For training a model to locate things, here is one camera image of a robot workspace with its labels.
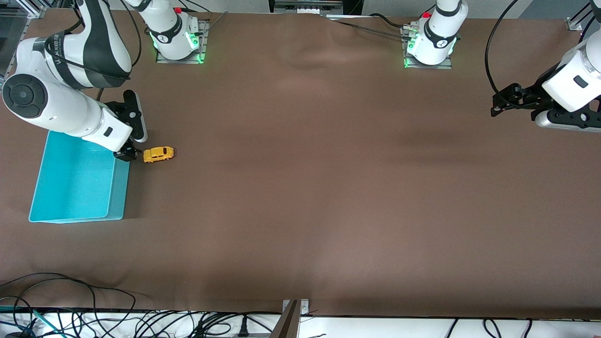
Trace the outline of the white bench ledge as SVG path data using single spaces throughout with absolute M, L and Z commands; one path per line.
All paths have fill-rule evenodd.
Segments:
M 0 338 L 235 338 L 242 315 L 204 312 L 141 312 L 115 327 L 126 313 L 66 309 L 18 312 L 24 331 L 0 312 Z M 247 316 L 248 338 L 268 337 L 278 315 Z M 601 338 L 601 321 L 303 316 L 298 338 Z

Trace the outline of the aluminium frame rack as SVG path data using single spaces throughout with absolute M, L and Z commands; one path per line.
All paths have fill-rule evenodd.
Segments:
M 0 87 L 8 77 L 18 44 L 30 21 L 52 6 L 47 0 L 0 0 Z

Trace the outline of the metal mounting bracket plate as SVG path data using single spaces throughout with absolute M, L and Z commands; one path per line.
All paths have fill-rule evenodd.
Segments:
M 292 299 L 285 299 L 283 300 L 283 312 L 285 312 L 285 309 L 288 307 L 288 305 L 290 304 L 290 302 L 292 302 Z M 300 314 L 302 316 L 307 315 L 310 311 L 309 308 L 309 299 L 304 298 L 304 299 L 300 299 L 299 301 L 299 308 L 300 308 Z

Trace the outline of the short aluminium frame profile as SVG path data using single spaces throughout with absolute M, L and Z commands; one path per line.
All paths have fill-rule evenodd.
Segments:
M 577 13 L 565 19 L 565 25 L 569 31 L 582 31 L 592 17 L 592 6 L 587 2 Z

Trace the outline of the brown table cover sheet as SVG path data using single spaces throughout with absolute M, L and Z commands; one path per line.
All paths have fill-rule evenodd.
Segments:
M 492 19 L 451 70 L 317 15 L 214 15 L 204 64 L 131 79 L 144 147 L 124 218 L 31 223 L 47 132 L 0 100 L 0 283 L 62 273 L 99 307 L 601 319 L 601 134 L 490 117 Z

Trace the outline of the yellow beetle toy car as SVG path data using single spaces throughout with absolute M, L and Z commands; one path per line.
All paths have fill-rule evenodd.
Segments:
M 173 147 L 153 147 L 142 152 L 144 163 L 156 163 L 174 158 L 176 151 Z

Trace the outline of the teal plastic storage bin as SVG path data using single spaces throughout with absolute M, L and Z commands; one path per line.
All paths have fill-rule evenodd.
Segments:
M 130 164 L 98 144 L 50 131 L 29 221 L 72 224 L 121 220 Z

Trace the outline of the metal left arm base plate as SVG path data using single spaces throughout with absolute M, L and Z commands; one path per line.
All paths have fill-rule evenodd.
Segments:
M 419 26 L 404 25 L 403 41 L 404 66 L 418 69 L 452 69 L 451 54 L 457 41 L 440 40 L 435 43 L 422 35 Z

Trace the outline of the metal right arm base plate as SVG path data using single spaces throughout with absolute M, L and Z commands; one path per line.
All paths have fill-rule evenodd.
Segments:
M 204 64 L 206 59 L 206 51 L 208 47 L 208 30 L 210 28 L 210 21 L 201 20 L 198 21 L 195 18 L 195 26 L 197 32 L 189 33 L 189 41 L 195 46 L 192 53 L 181 60 L 169 60 L 165 58 L 156 49 L 156 63 L 158 64 Z

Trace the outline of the grey aluminium post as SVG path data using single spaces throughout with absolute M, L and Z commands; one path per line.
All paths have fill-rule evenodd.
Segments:
M 277 321 L 269 338 L 298 338 L 299 319 L 302 309 L 302 300 L 287 300 L 283 314 Z

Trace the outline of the dark metal rack fixture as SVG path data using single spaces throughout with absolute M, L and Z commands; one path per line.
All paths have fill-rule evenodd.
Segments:
M 343 0 L 268 0 L 272 13 L 343 15 Z

